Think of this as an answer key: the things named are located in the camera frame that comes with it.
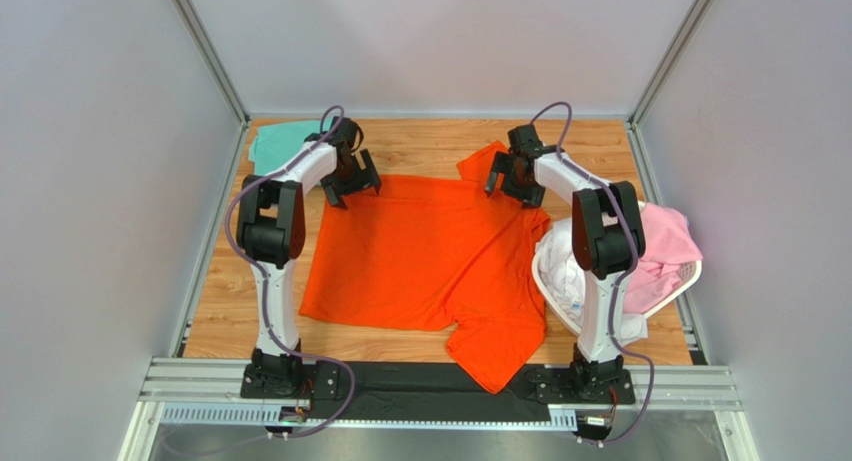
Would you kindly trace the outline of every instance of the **mint green cloth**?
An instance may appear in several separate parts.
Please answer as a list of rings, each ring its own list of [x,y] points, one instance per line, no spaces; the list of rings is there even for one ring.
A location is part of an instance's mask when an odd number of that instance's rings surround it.
[[[257,128],[257,136],[249,147],[249,161],[254,174],[265,175],[279,168],[302,149],[305,138],[319,131],[319,120],[293,121]]]

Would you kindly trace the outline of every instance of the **orange t-shirt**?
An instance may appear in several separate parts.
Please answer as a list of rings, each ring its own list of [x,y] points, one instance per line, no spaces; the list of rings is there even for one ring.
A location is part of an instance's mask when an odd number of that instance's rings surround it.
[[[299,313],[395,329],[458,323],[447,352],[489,393],[503,389],[544,341],[531,266],[550,218],[499,190],[486,196],[497,151],[459,163],[461,181],[388,175],[380,195],[327,207]]]

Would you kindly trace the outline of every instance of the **gray wall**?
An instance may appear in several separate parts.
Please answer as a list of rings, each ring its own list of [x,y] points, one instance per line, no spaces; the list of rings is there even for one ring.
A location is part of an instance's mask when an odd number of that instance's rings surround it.
[[[852,0],[716,0],[642,127],[763,459],[849,459]]]
[[[236,135],[170,0],[0,0],[0,457],[118,455]]]
[[[193,0],[247,109],[633,109],[692,0]]]

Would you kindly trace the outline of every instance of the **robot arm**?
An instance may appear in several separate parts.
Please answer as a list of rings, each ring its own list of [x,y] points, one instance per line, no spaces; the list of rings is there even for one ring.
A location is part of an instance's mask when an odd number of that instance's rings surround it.
[[[329,204],[346,208],[343,196],[374,188],[378,193],[381,179],[370,153],[361,150],[363,167],[355,157],[356,137],[363,138],[358,125],[343,118],[327,143],[318,144],[319,134],[305,140],[302,149],[288,163],[284,174],[261,183],[240,200],[237,244],[266,272],[252,266],[258,296],[258,318],[268,319],[269,328],[284,346],[300,351],[299,334],[293,309],[293,270],[305,243],[305,204],[307,192],[322,185]],[[248,176],[243,188],[259,176]],[[277,206],[275,217],[262,210]],[[270,337],[261,321],[252,362],[246,367],[240,395],[243,398],[287,397],[302,386],[302,360],[283,350]]]
[[[533,125],[509,131],[509,142],[509,153],[498,153],[494,159],[486,192],[489,195],[493,193],[498,174],[502,173],[501,190],[520,200],[525,207],[541,206],[545,188],[550,188],[571,204],[574,253],[586,273],[583,326],[572,365],[584,371],[589,382],[593,379],[615,379],[623,360],[609,336],[608,316],[611,305],[615,303],[613,326],[621,326],[629,277],[620,283],[617,293],[613,290],[616,279],[632,261],[623,229],[617,224],[604,224],[604,215],[614,217],[615,213],[603,189],[591,181],[599,178],[579,166],[569,169],[559,159],[555,146],[545,146],[541,142]],[[562,153],[562,156],[567,158],[568,155]],[[645,240],[636,191],[628,182],[610,184],[610,188],[641,256]]]

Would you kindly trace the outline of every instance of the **wooden floor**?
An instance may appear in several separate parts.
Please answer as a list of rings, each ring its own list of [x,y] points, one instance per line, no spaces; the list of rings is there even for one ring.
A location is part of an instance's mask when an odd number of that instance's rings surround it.
[[[251,127],[231,196],[242,179],[252,173],[248,146],[257,127],[282,122],[256,120]],[[417,174],[458,179],[456,163],[493,140],[506,141],[506,132],[522,124],[513,120],[358,119],[366,135],[364,147],[381,174]],[[536,126],[547,144],[555,143],[563,123],[541,120]],[[627,135],[619,121],[575,121],[565,149],[592,172],[613,180],[627,179],[641,186],[630,153]],[[314,256],[324,206],[321,190],[310,191],[305,200],[307,241],[296,265],[295,308],[298,311]],[[548,191],[544,209],[556,220],[570,216],[570,206]],[[452,362],[444,349],[455,328],[443,331],[401,331],[344,326],[297,316],[302,350],[348,361]],[[530,359],[532,363],[567,363],[576,337],[548,311],[547,340]],[[651,356],[659,364],[692,364],[674,304],[649,320],[649,339],[631,348]],[[220,231],[201,300],[184,350],[185,357],[246,359],[257,338],[258,319],[254,279]]]

